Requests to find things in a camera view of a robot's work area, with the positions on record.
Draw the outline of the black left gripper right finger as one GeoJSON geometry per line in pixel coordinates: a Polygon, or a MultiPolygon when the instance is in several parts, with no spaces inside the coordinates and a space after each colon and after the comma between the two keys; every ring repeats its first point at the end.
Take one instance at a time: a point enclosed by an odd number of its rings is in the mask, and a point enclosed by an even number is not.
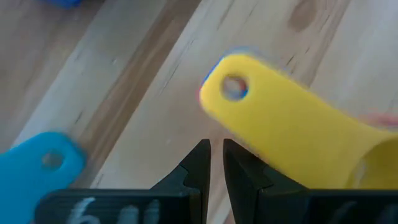
{"type": "Polygon", "coordinates": [[[236,224],[398,224],[398,190],[308,189],[232,139],[223,162],[236,224]]]}

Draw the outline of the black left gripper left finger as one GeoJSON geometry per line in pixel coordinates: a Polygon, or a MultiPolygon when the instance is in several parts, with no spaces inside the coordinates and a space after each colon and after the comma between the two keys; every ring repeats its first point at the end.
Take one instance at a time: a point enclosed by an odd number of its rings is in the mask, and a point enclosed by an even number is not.
{"type": "Polygon", "coordinates": [[[67,189],[45,196],[35,224],[205,224],[211,145],[202,139],[150,189],[67,189]]]}

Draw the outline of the light blue measuring cup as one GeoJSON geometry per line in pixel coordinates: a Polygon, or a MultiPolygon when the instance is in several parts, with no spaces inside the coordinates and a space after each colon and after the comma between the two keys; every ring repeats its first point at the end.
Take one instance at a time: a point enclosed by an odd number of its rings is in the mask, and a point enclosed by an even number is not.
{"type": "Polygon", "coordinates": [[[86,155],[68,136],[44,132],[0,154],[0,224],[28,224],[38,201],[67,188],[86,155]]]}

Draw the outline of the dark blue measuring cup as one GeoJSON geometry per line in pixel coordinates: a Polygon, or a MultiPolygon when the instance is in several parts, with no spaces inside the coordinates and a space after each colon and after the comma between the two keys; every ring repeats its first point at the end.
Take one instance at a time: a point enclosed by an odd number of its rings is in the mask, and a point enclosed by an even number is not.
{"type": "Polygon", "coordinates": [[[82,0],[45,0],[45,1],[62,8],[71,8],[79,6],[79,4],[82,2],[82,0]]]}

